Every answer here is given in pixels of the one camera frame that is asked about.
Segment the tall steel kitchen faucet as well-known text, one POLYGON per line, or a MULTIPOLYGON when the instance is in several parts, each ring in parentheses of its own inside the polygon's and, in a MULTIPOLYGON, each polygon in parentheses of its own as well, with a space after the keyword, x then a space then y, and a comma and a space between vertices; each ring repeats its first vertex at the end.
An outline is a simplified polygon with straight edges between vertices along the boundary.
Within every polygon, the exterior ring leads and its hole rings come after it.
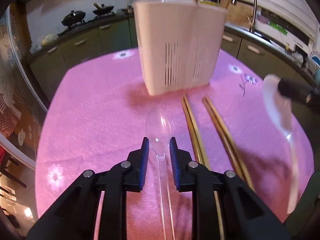
POLYGON ((252 3, 242 0, 231 0, 231 22, 248 29, 250 33, 255 31, 257 16, 257 0, 252 3))

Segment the white plastic utensil holder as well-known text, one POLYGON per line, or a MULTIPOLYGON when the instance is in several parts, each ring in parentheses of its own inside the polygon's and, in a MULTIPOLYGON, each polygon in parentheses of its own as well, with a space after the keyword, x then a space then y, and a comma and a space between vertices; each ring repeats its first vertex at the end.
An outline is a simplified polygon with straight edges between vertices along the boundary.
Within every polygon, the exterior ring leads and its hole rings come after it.
POLYGON ((148 93, 207 85, 221 48, 227 10, 179 0, 138 0, 133 8, 148 93))

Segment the clear plastic spoon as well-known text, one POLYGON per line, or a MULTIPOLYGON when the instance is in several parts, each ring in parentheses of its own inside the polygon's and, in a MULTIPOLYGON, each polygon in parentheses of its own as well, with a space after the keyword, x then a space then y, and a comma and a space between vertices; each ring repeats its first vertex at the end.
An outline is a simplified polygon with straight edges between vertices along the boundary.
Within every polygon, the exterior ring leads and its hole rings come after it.
POLYGON ((171 126, 160 107, 149 110, 145 125, 149 144, 156 155, 159 202, 164 239, 175 239, 166 156, 169 152, 171 126))

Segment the black wok with lid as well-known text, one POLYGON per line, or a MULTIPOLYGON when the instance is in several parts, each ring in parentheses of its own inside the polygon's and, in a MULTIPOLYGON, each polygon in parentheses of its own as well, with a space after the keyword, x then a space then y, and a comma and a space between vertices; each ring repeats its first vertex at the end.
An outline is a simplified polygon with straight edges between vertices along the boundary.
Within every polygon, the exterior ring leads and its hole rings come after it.
POLYGON ((83 22, 86 13, 81 10, 72 10, 68 15, 66 15, 61 21, 62 25, 65 27, 71 27, 74 24, 83 22))

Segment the green kitchen cabinets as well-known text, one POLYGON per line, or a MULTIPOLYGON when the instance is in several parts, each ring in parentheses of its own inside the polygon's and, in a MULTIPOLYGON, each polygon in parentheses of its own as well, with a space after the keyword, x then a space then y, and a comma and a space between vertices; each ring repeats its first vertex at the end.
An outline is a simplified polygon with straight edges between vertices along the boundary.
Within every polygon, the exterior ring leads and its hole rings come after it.
MULTIPOLYGON (((113 16, 66 30, 29 57, 28 62, 46 99, 50 101, 70 68, 105 54, 137 46, 134 18, 113 16)), ((275 74, 317 86, 315 75, 307 70, 305 64, 273 44, 265 34, 253 34, 227 24, 221 48, 261 78, 275 74)))

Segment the pink embroidered tablecloth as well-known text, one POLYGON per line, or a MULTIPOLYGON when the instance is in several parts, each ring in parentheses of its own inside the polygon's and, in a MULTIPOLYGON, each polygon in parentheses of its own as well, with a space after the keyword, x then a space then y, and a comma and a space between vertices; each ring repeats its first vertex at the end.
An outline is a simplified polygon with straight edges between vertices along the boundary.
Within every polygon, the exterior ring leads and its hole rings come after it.
MULTIPOLYGON (((234 172, 202 102, 204 96, 210 98, 225 122, 255 193, 284 224, 289 215, 290 147, 267 114, 263 80, 225 51, 219 52, 207 85, 156 96, 146 89, 137 49, 101 56, 71 68, 56 91, 42 128, 35 178, 40 218, 85 170, 108 171, 140 149, 143 139, 148 138, 145 125, 152 107, 163 109, 171 138, 197 162, 181 102, 186 95, 211 171, 234 172)), ((313 152, 293 115, 292 129, 298 156, 298 194, 302 194, 313 174, 313 152)), ((176 189, 170 145, 166 162, 175 239, 192 239, 192 193, 176 189)), ((126 227, 126 239, 164 239, 157 161, 151 146, 142 191, 126 194, 126 227)))

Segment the wooden cutting board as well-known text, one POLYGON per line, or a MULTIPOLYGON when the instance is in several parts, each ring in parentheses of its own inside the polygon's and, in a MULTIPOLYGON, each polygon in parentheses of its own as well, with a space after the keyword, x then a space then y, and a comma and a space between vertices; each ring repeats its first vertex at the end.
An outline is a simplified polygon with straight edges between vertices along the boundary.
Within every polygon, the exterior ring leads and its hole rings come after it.
POLYGON ((244 2, 237 2, 236 5, 229 4, 227 8, 226 22, 249 29, 253 26, 254 7, 244 2))

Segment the white ceramic spoon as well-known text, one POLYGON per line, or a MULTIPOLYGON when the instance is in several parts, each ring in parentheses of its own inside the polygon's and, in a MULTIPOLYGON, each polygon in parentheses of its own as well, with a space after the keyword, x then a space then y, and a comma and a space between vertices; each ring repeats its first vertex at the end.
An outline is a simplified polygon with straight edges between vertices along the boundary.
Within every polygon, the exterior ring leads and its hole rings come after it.
POLYGON ((270 120, 286 139, 290 147, 291 185, 287 213, 291 214, 298 202, 298 156, 293 137, 291 100, 280 94, 278 90, 279 83, 280 78, 276 75, 268 74, 265 76, 263 80, 263 101, 270 120))

